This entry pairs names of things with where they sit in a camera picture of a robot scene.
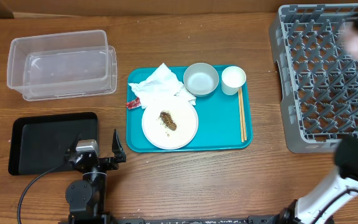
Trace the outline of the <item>small white plate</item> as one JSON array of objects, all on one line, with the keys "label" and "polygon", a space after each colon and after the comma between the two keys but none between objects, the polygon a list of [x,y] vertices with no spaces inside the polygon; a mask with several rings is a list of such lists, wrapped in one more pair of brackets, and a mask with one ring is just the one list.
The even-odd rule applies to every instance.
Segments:
[{"label": "small white plate", "polygon": [[354,60],[358,60],[358,30],[352,22],[346,22],[341,27],[339,36],[343,48]]}]

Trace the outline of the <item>white cup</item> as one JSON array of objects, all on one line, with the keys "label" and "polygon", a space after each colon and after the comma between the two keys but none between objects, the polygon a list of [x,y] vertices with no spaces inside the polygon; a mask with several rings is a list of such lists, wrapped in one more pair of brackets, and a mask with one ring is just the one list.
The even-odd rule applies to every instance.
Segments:
[{"label": "white cup", "polygon": [[237,66],[230,66],[223,70],[221,88],[226,95],[235,95],[246,82],[246,73]]}]

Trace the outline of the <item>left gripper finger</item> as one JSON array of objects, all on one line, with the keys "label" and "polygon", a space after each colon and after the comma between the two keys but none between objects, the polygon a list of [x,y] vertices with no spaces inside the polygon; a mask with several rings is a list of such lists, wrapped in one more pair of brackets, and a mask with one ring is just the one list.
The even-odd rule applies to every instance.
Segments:
[{"label": "left gripper finger", "polygon": [[74,139],[72,144],[69,146],[69,148],[65,152],[64,157],[63,157],[64,161],[69,161],[70,157],[75,154],[76,146],[80,140],[81,140],[81,133],[78,133],[78,135],[76,136],[76,138]]},{"label": "left gripper finger", "polygon": [[126,162],[126,153],[124,152],[122,144],[119,140],[117,129],[115,129],[113,133],[112,152],[114,153],[114,160],[116,163]]}]

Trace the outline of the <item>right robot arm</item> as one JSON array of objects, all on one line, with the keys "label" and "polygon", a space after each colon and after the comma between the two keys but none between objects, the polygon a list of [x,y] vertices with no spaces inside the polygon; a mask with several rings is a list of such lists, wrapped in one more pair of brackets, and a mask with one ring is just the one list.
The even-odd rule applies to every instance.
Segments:
[{"label": "right robot arm", "polygon": [[287,148],[331,152],[332,171],[271,223],[332,223],[358,196],[358,4],[289,4],[269,29]]}]

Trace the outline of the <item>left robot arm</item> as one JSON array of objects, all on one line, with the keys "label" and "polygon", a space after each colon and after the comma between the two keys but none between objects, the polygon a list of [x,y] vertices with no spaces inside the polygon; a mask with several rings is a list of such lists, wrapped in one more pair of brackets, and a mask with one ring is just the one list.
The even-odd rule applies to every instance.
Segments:
[{"label": "left robot arm", "polygon": [[66,189],[65,198],[69,204],[69,223],[117,223],[105,211],[107,171],[117,170],[126,161],[126,154],[115,131],[112,137],[112,157],[99,156],[96,140],[76,140],[65,153],[64,160],[74,170],[82,173],[82,178],[72,182]]}]

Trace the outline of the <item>grey bowl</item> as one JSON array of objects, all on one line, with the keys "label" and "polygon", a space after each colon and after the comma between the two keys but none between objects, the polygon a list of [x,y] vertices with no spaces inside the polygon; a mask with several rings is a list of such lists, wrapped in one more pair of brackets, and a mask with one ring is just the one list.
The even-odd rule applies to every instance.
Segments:
[{"label": "grey bowl", "polygon": [[193,95],[206,96],[219,84],[218,71],[208,63],[194,63],[185,70],[183,83]]}]

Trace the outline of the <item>wooden chopstick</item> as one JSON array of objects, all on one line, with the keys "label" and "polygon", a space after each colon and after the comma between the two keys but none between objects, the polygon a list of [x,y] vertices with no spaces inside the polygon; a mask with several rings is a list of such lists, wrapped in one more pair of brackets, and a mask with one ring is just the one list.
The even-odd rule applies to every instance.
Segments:
[{"label": "wooden chopstick", "polygon": [[246,129],[246,119],[245,119],[245,110],[244,110],[244,97],[242,87],[239,89],[239,103],[241,109],[241,122],[242,122],[242,138],[245,142],[247,140],[247,129]]},{"label": "wooden chopstick", "polygon": [[239,100],[239,116],[240,116],[240,124],[241,124],[241,142],[245,142],[246,140],[246,130],[244,127],[244,106],[243,106],[243,97],[242,97],[242,88],[237,92],[238,100]]}]

